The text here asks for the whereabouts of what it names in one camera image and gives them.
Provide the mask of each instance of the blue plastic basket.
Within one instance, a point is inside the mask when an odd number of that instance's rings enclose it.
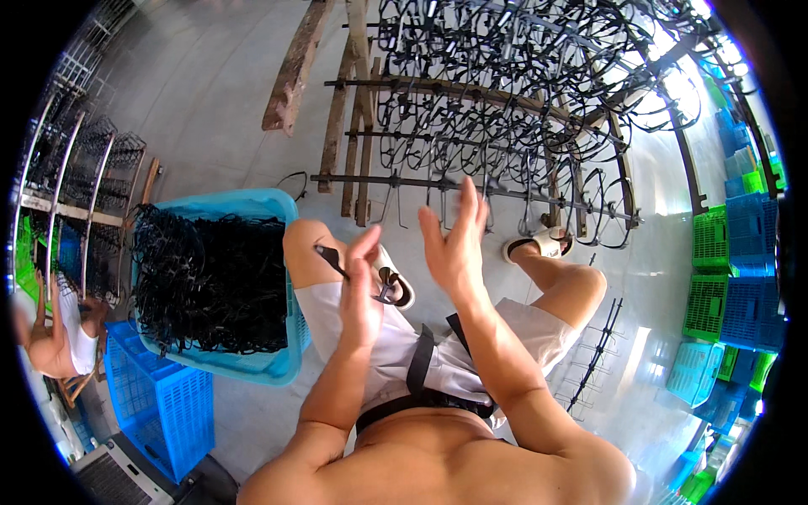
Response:
[[[190,196],[157,204],[157,207],[191,220],[197,218],[219,219],[236,214],[246,219],[277,217],[289,223],[297,219],[297,206],[291,196],[280,189],[243,189],[224,191],[209,195]],[[133,284],[137,282],[137,265],[132,263]],[[174,345],[167,353],[169,360],[189,367],[217,373],[242,381],[273,386],[285,386],[295,380],[302,366],[303,351],[311,343],[309,326],[297,304],[292,281],[286,274],[286,335],[288,346],[278,352],[257,352],[243,356],[222,351],[185,349],[180,354]],[[155,354],[160,347],[141,332],[141,341]]]
[[[730,381],[749,385],[749,382],[755,375],[756,358],[756,352],[750,351],[749,349],[738,349],[738,355],[735,357],[735,366],[732,369]]]
[[[743,177],[736,177],[728,181],[724,181],[724,192],[727,198],[741,196],[745,194],[743,190]]]
[[[701,405],[713,390],[723,357],[723,344],[682,343],[665,387],[690,407]]]
[[[720,340],[740,349],[779,352],[785,337],[779,305],[774,277],[729,279]]]
[[[721,435],[729,435],[741,411],[748,386],[717,380],[709,399],[693,409],[693,415],[712,425]]]
[[[751,193],[726,200],[730,264],[741,276],[774,276],[777,202]]]
[[[754,421],[757,416],[756,407],[757,402],[763,397],[760,391],[752,388],[747,390],[747,397],[743,399],[741,410],[738,412],[738,417],[746,419],[747,421]]]
[[[107,324],[104,367],[121,431],[172,482],[215,446],[213,376],[146,350],[132,326]]]

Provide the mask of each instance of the leg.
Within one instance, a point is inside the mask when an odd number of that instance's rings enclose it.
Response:
[[[326,225],[309,219],[293,221],[284,234],[284,257],[295,289],[343,280],[325,259],[314,252],[316,244],[338,250],[340,266],[345,267],[343,261],[347,248],[343,242],[331,236]]]
[[[606,294],[606,278],[595,268],[541,255],[534,242],[514,248],[511,260],[543,293],[530,304],[582,330]]]

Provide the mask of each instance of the knee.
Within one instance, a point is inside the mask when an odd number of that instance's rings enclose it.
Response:
[[[284,232],[284,253],[301,247],[310,248],[317,240],[330,236],[331,232],[322,221],[296,219]]]

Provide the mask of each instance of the plastic crate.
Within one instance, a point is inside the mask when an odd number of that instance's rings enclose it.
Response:
[[[297,219],[297,206],[292,197],[280,189],[274,188],[244,189],[190,196],[163,202],[157,204],[157,207],[191,220],[199,217],[219,219],[228,214],[236,214],[247,219],[277,217],[288,226]],[[133,283],[136,282],[137,265],[135,263],[133,263],[132,278]],[[174,345],[166,357],[189,367],[242,381],[273,386],[291,384],[300,373],[303,351],[311,343],[311,338],[309,327],[297,304],[288,272],[286,274],[286,307],[288,346],[278,352],[256,352],[244,356],[223,351],[201,351],[193,347],[183,350],[180,354]],[[147,349],[155,354],[160,353],[160,347],[154,341],[144,335],[141,335],[141,340]]]
[[[729,435],[741,411],[748,386],[737,382],[715,381],[713,392],[706,402],[693,409],[693,415],[712,425],[717,433]]]
[[[730,243],[726,228],[726,206],[711,207],[693,217],[693,261],[695,268],[730,273]]]
[[[724,192],[727,198],[735,198],[736,196],[745,195],[743,190],[743,177],[736,177],[728,181],[724,181]]]
[[[669,474],[673,476],[673,479],[667,488],[671,491],[678,490],[693,473],[702,455],[704,455],[704,450],[682,452],[671,468]]]
[[[726,201],[730,263],[742,276],[774,276],[777,202],[753,193]]]
[[[720,340],[741,349],[779,352],[785,320],[774,277],[729,279]]]
[[[724,358],[721,360],[721,366],[718,367],[717,378],[722,381],[728,381],[732,377],[732,371],[735,369],[735,360],[738,359],[738,348],[732,346],[724,347]]]
[[[215,445],[213,376],[147,351],[133,324],[107,324],[112,407],[127,438],[179,484]]]
[[[738,417],[747,421],[754,421],[757,417],[757,402],[763,397],[760,391],[749,388],[747,396],[743,399],[741,410],[738,412]]]
[[[763,393],[763,387],[766,386],[766,377],[768,377],[768,373],[772,369],[772,365],[776,359],[777,354],[769,352],[759,352],[757,354],[755,370],[752,373],[751,381],[749,381],[749,387],[759,393]]]
[[[757,353],[748,349],[738,349],[738,357],[735,360],[735,366],[730,376],[731,382],[738,384],[749,385],[752,376],[755,373],[755,360]]]
[[[766,183],[761,172],[755,171],[744,174],[741,176],[741,180],[743,181],[743,192],[745,194],[765,193],[767,191]]]
[[[682,333],[717,342],[721,336],[729,276],[692,276]]]
[[[723,357],[720,343],[683,342],[665,387],[688,406],[701,405],[713,390]]]

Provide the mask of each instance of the concrete floor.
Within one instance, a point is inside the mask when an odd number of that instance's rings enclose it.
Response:
[[[166,172],[157,182],[155,201],[270,187],[299,170],[318,172],[331,97],[331,89],[322,82],[335,77],[347,37],[347,30],[340,27],[346,22],[341,2],[335,5],[318,47],[294,137],[260,128],[277,70],[307,6],[300,0],[154,0],[146,2],[127,25],[102,69],[115,93],[107,90],[99,112],[108,114],[120,131],[140,135],[148,144],[148,156],[160,158]],[[368,21],[373,21],[377,13],[370,11]],[[725,199],[723,154],[714,110],[706,100],[703,105],[701,121],[687,134],[701,192],[708,196],[705,204],[714,205]],[[664,475],[699,423],[664,389],[682,339],[692,216],[673,133],[635,131],[629,156],[637,205],[646,222],[624,250],[576,246],[569,255],[571,261],[588,263],[597,253],[594,266],[606,275],[609,292],[592,329],[584,332],[582,346],[573,348],[549,380],[557,398],[572,394],[571,382],[583,373],[576,363],[588,362],[591,354],[584,346],[597,342],[611,300],[622,297],[615,326],[622,336],[611,343],[612,353],[605,356],[606,369],[595,378],[595,389],[583,395],[586,405],[579,403],[571,413],[629,457],[646,484],[640,487],[646,489]],[[609,173],[616,170],[613,163],[602,167]],[[383,201],[384,191],[371,187],[371,199]],[[454,310],[432,283],[423,261],[415,218],[422,198],[414,188],[402,189],[402,220],[409,229],[398,227],[392,210],[383,242],[418,293],[407,318],[440,332],[446,328],[444,317]],[[318,194],[310,184],[298,205],[303,217],[323,220],[337,238],[347,241],[359,230],[352,220],[339,217],[339,200],[339,194]],[[507,296],[529,303],[541,293],[524,273],[499,258],[502,241],[516,234],[520,204],[496,200],[493,209],[494,234],[483,241],[486,285],[494,301]],[[288,442],[298,409],[322,366],[310,348],[300,376],[287,388],[216,377],[213,455],[238,481]],[[644,492],[638,490],[638,503]]]

